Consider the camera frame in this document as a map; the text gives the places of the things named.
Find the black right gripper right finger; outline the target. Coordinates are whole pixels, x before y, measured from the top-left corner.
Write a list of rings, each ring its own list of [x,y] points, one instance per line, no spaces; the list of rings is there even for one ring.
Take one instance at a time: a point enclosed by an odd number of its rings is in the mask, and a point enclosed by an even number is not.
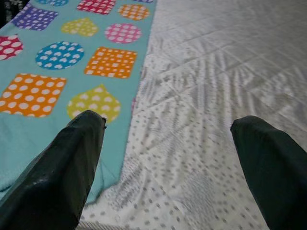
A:
[[[248,187],[271,230],[307,228],[307,153],[287,133],[256,116],[231,133]]]

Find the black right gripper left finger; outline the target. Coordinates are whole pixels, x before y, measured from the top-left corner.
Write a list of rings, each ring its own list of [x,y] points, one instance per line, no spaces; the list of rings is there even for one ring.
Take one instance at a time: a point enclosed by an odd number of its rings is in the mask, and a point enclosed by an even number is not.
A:
[[[3,230],[73,230],[99,161],[106,119],[87,110],[35,157],[0,201]]]

